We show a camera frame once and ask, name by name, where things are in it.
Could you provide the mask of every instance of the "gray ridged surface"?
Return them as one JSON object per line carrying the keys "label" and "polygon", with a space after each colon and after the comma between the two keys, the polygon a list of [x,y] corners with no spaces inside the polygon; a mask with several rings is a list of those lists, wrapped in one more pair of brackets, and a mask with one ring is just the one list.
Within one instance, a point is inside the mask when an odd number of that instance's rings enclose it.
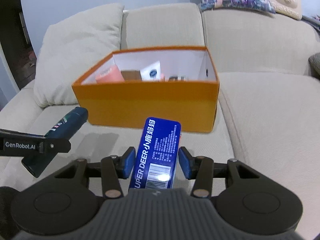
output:
{"label": "gray ridged surface", "polygon": [[59,236],[21,232],[13,240],[21,239],[303,240],[292,231],[278,236],[241,232],[227,224],[208,199],[190,197],[183,189],[130,189],[125,198],[105,201],[94,219],[74,232]]}

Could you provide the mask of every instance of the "couch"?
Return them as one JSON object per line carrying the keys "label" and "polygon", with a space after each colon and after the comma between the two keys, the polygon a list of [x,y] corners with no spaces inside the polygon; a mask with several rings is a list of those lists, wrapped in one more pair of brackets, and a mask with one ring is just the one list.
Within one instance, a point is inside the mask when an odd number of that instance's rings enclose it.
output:
{"label": "couch", "polygon": [[[287,187],[301,199],[297,232],[314,239],[320,232],[320,83],[311,76],[308,57],[320,52],[320,37],[305,22],[284,15],[218,9],[200,12],[192,3],[124,11],[121,49],[206,45],[219,72],[217,117],[211,133],[182,133],[181,146],[215,162],[237,158]],[[39,107],[34,81],[0,112],[0,128],[45,134],[76,105]],[[73,159],[100,161],[137,147],[140,129],[93,126],[71,138],[68,154],[58,154],[39,179]],[[0,184],[24,190],[39,179],[21,158],[0,157]],[[177,166],[175,186],[192,188]],[[129,180],[121,181],[126,192]],[[224,189],[214,179],[213,195]],[[90,190],[101,195],[99,179]]]}

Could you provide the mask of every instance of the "blue package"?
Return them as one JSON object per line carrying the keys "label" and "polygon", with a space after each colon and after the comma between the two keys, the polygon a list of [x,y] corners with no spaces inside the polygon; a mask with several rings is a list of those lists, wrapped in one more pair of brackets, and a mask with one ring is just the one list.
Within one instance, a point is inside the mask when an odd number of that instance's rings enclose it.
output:
{"label": "blue package", "polygon": [[171,188],[178,158],[179,122],[149,117],[144,125],[129,188]]}

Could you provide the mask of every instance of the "orange edge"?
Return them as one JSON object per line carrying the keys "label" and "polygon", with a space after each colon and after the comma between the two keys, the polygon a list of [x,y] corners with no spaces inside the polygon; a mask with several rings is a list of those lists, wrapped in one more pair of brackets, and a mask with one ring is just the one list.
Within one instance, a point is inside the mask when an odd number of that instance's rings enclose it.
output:
{"label": "orange edge", "polygon": [[82,76],[80,76],[73,84],[72,86],[79,86],[81,83],[89,77],[93,72],[95,72],[99,67],[101,67],[106,61],[111,59],[114,54],[120,54],[120,53],[127,53],[127,52],[137,52],[137,51],[146,51],[146,50],[168,50],[168,49],[184,49],[184,50],[207,50],[209,53],[209,57],[211,60],[212,65],[214,66],[214,72],[217,77],[217,81],[219,82],[219,78],[217,75],[216,67],[212,61],[211,54],[206,46],[158,46],[158,47],[144,47],[144,48],[137,48],[137,49],[121,49],[121,50],[115,50],[108,54],[106,57],[101,59],[96,65],[94,65],[92,68],[90,68],[86,73],[84,73]]}

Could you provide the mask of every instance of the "orange box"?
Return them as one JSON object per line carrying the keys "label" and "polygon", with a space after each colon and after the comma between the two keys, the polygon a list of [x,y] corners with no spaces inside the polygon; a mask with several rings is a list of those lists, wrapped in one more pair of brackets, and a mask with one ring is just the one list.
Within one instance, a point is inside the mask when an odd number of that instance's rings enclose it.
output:
{"label": "orange box", "polygon": [[[97,84],[95,76],[111,65],[141,70],[160,61],[161,73],[188,81],[124,81]],[[178,121],[183,131],[211,132],[219,78],[205,46],[170,46],[117,50],[100,60],[72,85],[81,107],[96,125],[143,128],[150,116]]]}

